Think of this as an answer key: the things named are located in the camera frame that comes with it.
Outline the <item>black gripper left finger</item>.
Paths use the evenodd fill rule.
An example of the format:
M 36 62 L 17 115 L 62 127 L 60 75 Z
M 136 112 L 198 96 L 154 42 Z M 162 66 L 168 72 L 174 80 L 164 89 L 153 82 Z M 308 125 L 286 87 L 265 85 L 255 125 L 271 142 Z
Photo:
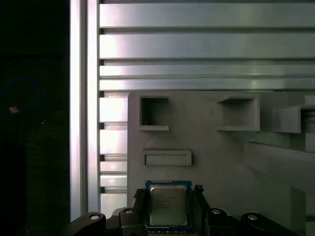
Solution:
M 146 236 L 145 214 L 148 193 L 137 189 L 131 207 L 118 209 L 109 219 L 99 212 L 88 212 L 75 219 L 62 231 L 62 236 Z

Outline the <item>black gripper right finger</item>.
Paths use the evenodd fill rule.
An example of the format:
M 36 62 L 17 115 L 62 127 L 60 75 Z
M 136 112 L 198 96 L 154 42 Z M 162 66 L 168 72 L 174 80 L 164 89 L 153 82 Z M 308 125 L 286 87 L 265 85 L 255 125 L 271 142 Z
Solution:
M 240 219 L 224 210 L 209 206 L 203 187 L 196 185 L 192 191 L 193 221 L 200 236 L 296 236 L 297 233 L 254 212 Z

